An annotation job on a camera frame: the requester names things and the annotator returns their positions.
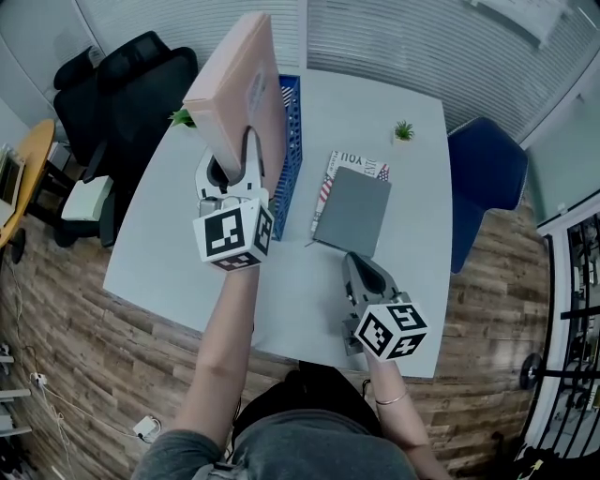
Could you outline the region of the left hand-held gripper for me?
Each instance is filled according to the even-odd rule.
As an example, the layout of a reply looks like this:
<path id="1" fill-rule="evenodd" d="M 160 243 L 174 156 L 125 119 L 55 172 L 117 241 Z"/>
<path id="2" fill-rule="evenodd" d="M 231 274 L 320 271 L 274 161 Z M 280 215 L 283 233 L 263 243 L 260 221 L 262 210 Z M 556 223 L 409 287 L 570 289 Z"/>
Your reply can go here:
<path id="1" fill-rule="evenodd" d="M 269 252 L 275 220 L 263 187 L 261 141 L 247 127 L 242 141 L 242 169 L 229 186 L 229 178 L 206 147 L 195 172 L 199 217 L 193 221 L 201 260 L 231 272 L 263 263 Z"/>

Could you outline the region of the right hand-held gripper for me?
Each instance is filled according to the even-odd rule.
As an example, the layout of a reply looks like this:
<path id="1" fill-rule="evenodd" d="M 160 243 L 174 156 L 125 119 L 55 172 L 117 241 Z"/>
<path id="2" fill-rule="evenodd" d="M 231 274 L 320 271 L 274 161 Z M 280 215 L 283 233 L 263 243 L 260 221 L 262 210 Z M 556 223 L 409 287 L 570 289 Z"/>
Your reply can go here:
<path id="1" fill-rule="evenodd" d="M 396 282 L 385 269 L 355 252 L 343 259 L 343 282 L 352 303 L 363 295 L 393 298 L 398 293 Z M 343 321 L 346 354 L 370 353 L 380 362 L 413 355 L 427 334 L 427 317 L 406 292 L 360 307 Z"/>

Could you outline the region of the blue file rack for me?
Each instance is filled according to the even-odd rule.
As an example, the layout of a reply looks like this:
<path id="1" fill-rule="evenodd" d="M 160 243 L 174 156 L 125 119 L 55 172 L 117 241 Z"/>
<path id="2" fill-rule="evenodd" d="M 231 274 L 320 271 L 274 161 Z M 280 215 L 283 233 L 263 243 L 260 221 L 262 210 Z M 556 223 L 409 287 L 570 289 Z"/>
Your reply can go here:
<path id="1" fill-rule="evenodd" d="M 272 201 L 275 218 L 272 237 L 278 241 L 283 237 L 303 161 L 300 77 L 280 74 L 279 85 L 287 115 L 287 150 L 283 170 Z"/>

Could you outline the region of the pink book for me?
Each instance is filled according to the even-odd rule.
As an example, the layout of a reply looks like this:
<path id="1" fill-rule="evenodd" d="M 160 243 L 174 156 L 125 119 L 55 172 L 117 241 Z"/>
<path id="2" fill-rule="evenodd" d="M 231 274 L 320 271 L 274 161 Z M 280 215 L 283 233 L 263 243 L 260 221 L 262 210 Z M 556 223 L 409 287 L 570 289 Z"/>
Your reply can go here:
<path id="1" fill-rule="evenodd" d="M 263 185 L 273 193 L 287 151 L 287 114 L 279 85 L 271 16 L 244 14 L 213 51 L 183 100 L 202 139 L 233 180 L 243 166 L 243 137 L 258 134 Z"/>

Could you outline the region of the person's left forearm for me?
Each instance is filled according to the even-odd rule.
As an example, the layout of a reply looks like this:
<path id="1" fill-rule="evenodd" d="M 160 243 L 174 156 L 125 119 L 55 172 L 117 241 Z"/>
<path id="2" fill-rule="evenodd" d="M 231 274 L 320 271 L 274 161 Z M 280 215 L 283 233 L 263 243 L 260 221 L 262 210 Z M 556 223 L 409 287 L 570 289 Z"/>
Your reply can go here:
<path id="1" fill-rule="evenodd" d="M 198 351 L 195 376 L 244 379 L 258 294 L 260 268 L 228 273 Z"/>

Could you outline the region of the person's right forearm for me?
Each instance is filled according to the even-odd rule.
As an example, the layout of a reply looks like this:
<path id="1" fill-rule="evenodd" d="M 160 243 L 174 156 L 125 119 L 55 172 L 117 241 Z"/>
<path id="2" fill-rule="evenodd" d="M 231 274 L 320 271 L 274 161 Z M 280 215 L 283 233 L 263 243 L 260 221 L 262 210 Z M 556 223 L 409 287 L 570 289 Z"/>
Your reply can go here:
<path id="1" fill-rule="evenodd" d="M 366 353 L 370 383 L 384 436 L 406 451 L 430 450 L 425 424 L 395 362 Z"/>

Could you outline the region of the grey notebook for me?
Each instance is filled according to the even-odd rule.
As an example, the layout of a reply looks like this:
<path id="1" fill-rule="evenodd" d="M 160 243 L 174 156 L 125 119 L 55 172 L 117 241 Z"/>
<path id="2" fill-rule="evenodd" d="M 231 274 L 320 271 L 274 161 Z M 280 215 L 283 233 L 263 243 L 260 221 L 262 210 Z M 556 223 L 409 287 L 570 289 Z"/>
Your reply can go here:
<path id="1" fill-rule="evenodd" d="M 313 239 L 332 248 L 374 256 L 392 184 L 340 167 Z"/>

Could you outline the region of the black office chair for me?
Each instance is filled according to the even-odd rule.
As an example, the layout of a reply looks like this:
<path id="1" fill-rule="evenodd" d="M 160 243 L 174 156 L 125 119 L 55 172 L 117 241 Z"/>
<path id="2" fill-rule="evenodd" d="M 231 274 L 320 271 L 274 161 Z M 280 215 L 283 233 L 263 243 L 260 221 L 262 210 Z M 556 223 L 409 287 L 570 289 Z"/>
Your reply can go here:
<path id="1" fill-rule="evenodd" d="M 78 180 L 88 183 L 97 177 L 111 177 L 108 173 L 108 140 L 102 129 L 97 83 L 99 58 L 98 49 L 89 47 L 61 66 L 53 80 L 56 90 L 54 109 L 67 135 L 71 154 L 83 167 L 80 177 L 67 188 L 67 196 L 58 209 L 54 239 L 63 248 L 73 245 L 79 238 L 89 237 L 97 237 L 102 246 L 110 248 L 118 233 L 114 181 L 98 222 L 61 219 L 67 197 Z"/>
<path id="2" fill-rule="evenodd" d="M 134 192 L 199 72 L 189 47 L 170 49 L 154 31 L 110 53 L 99 65 L 97 114 L 107 143 L 102 172 Z"/>

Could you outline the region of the person's black trousers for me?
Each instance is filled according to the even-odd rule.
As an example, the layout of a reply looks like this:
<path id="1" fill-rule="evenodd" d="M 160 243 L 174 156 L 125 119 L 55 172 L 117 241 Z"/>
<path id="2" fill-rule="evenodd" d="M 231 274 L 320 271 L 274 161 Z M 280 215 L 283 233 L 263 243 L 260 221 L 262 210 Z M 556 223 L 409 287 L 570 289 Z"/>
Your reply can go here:
<path id="1" fill-rule="evenodd" d="M 283 381 L 249 402 L 233 421 L 232 438 L 268 416 L 300 410 L 336 413 L 374 436 L 383 435 L 376 413 L 337 369 L 301 361 Z"/>

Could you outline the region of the flag print book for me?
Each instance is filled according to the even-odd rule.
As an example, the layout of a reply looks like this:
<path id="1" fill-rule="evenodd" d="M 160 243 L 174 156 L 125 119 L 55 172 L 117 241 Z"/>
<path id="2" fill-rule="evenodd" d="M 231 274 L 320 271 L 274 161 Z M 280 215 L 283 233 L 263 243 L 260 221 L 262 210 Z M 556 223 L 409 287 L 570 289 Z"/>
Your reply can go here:
<path id="1" fill-rule="evenodd" d="M 373 160 L 371 158 L 334 150 L 331 153 L 327 168 L 325 170 L 324 179 L 322 181 L 322 186 L 316 204 L 315 214 L 310 226 L 310 231 L 312 233 L 316 232 L 320 217 L 328 200 L 339 167 L 347 168 L 354 172 L 361 173 L 384 182 L 389 181 L 390 168 L 388 164 Z"/>

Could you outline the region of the blue chair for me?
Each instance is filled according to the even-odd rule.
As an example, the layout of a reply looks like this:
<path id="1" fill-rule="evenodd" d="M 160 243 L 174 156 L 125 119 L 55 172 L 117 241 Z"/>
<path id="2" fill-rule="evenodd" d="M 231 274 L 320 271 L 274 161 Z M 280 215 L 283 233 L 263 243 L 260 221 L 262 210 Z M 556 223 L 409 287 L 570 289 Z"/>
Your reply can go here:
<path id="1" fill-rule="evenodd" d="M 458 274 L 487 211 L 512 211 L 522 199 L 529 160 L 494 121 L 477 117 L 448 136 L 453 202 L 451 272 Z"/>

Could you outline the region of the black metal railing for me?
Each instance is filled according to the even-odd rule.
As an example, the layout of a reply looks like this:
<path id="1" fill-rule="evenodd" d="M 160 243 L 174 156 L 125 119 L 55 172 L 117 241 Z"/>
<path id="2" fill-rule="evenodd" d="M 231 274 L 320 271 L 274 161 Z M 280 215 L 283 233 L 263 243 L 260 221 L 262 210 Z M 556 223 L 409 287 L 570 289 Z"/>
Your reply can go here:
<path id="1" fill-rule="evenodd" d="M 548 322 L 541 376 L 513 480 L 600 480 L 600 214 L 546 235 Z"/>

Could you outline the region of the person's grey shirt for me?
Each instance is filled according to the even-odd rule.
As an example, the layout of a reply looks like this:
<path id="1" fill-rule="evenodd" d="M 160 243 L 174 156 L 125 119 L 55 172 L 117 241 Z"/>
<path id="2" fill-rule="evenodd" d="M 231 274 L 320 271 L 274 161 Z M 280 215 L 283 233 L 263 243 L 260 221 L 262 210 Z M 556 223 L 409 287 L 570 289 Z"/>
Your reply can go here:
<path id="1" fill-rule="evenodd" d="M 319 410 L 268 416 L 235 441 L 230 461 L 191 430 L 161 434 L 131 480 L 417 480 L 405 454 L 354 421 Z"/>

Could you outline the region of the black weight disc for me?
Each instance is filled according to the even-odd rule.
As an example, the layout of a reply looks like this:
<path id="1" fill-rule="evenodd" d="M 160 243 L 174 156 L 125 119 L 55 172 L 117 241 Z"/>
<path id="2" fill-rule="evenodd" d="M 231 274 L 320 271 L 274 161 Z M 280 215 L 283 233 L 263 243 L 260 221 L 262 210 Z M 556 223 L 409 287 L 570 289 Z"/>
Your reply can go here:
<path id="1" fill-rule="evenodd" d="M 522 390 L 533 389 L 539 381 L 542 368 L 542 356 L 538 353 L 529 354 L 521 366 L 519 387 Z"/>

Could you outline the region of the round wooden table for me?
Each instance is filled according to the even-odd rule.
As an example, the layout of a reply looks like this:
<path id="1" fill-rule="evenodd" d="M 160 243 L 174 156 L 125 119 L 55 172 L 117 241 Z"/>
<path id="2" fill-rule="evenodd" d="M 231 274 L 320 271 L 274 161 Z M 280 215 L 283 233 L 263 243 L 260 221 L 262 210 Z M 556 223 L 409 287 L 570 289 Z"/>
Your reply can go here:
<path id="1" fill-rule="evenodd" d="M 36 187 L 42 178 L 55 133 L 55 123 L 45 119 L 33 127 L 22 140 L 16 153 L 23 160 L 21 182 L 16 196 L 15 209 L 7 222 L 0 227 L 0 250 L 10 246 L 13 263 L 20 262 L 25 247 L 26 233 L 20 227 Z"/>

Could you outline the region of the white power strip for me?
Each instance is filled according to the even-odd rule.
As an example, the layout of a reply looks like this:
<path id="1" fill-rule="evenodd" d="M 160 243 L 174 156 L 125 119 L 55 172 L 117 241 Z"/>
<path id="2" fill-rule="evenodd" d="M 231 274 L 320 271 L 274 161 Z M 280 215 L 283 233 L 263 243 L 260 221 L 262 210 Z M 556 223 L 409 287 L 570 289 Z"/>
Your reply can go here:
<path id="1" fill-rule="evenodd" d="M 144 443 L 152 443 L 162 430 L 162 425 L 156 417 L 146 415 L 133 427 L 135 436 Z"/>

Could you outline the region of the white paper notice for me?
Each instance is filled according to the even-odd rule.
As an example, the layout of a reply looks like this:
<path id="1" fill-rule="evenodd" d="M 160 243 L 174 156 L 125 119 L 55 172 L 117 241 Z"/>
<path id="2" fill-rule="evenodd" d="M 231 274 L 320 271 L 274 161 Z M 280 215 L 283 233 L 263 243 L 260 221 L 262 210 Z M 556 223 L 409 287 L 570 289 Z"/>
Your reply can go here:
<path id="1" fill-rule="evenodd" d="M 568 0 L 465 0 L 472 6 L 490 8 L 536 38 L 548 44 L 561 17 L 569 11 Z"/>

